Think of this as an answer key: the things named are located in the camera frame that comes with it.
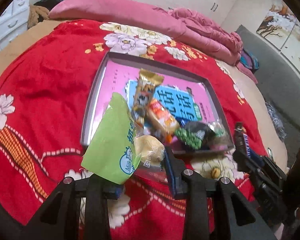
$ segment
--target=silver screw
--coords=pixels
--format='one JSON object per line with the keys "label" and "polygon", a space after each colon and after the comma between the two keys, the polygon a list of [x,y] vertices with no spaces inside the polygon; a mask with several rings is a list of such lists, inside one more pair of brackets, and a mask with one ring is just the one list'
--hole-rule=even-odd
{"label": "silver screw", "polygon": [[184,174],[188,175],[188,176],[191,176],[193,174],[193,170],[191,169],[186,169],[183,171]]}
{"label": "silver screw", "polygon": [[222,178],[221,178],[221,182],[222,182],[223,184],[229,184],[229,183],[230,183],[230,179],[229,179],[228,177],[222,177]]}
{"label": "silver screw", "polygon": [[63,179],[63,183],[64,184],[70,184],[72,182],[72,180],[73,179],[71,177],[66,177],[66,178]]}

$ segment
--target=green packaging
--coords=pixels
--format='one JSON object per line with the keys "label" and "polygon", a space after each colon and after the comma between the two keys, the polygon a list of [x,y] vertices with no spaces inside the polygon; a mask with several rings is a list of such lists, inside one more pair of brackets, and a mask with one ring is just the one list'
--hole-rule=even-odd
{"label": "green packaging", "polygon": [[141,156],[136,155],[136,126],[125,99],[113,93],[102,120],[83,156],[81,166],[117,184],[134,173]]}

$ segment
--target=white drawer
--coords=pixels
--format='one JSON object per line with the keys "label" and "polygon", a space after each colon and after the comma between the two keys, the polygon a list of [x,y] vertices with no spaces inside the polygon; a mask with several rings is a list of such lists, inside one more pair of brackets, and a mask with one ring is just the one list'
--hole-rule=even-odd
{"label": "white drawer", "polygon": [[24,23],[20,27],[13,30],[9,35],[5,36],[0,41],[0,50],[5,48],[11,41],[13,41],[16,37],[18,37],[20,34],[24,33],[28,29],[28,23]]}
{"label": "white drawer", "polygon": [[27,7],[29,7],[29,1],[30,0],[14,0],[13,1],[13,7],[12,7],[12,14],[17,14]]}
{"label": "white drawer", "polygon": [[4,12],[2,13],[2,15],[0,16],[0,23],[4,22],[6,19],[10,18],[12,15],[12,4],[9,4],[9,6],[4,10]]}
{"label": "white drawer", "polygon": [[23,12],[12,16],[7,21],[0,24],[0,40],[8,35],[10,32],[28,22],[29,18],[29,6]]}

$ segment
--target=floral blanket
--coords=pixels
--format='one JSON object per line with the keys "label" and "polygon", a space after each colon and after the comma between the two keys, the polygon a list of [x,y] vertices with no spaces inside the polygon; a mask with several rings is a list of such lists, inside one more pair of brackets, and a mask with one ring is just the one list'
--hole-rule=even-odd
{"label": "floral blanket", "polygon": [[[0,77],[0,203],[20,223],[30,220],[62,178],[91,175],[80,166],[80,134],[92,81],[108,51],[165,62],[207,78],[230,129],[243,122],[252,149],[266,154],[253,111],[221,62],[149,30],[91,20],[61,23]],[[252,196],[249,179],[237,171],[231,153],[186,165],[205,177],[218,167],[221,176],[235,181],[247,198]],[[81,222],[84,204],[83,199]],[[112,237],[181,239],[185,206],[185,201],[171,198],[166,186],[132,177],[119,200],[108,202]]]}

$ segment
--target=gray headboard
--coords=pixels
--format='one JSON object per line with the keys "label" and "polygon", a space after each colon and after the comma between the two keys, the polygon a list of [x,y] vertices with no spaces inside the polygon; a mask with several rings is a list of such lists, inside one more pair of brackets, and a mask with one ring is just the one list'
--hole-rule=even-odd
{"label": "gray headboard", "polygon": [[236,32],[243,41],[243,47],[258,59],[260,69],[255,76],[262,95],[300,130],[300,78],[267,41],[243,25]]}

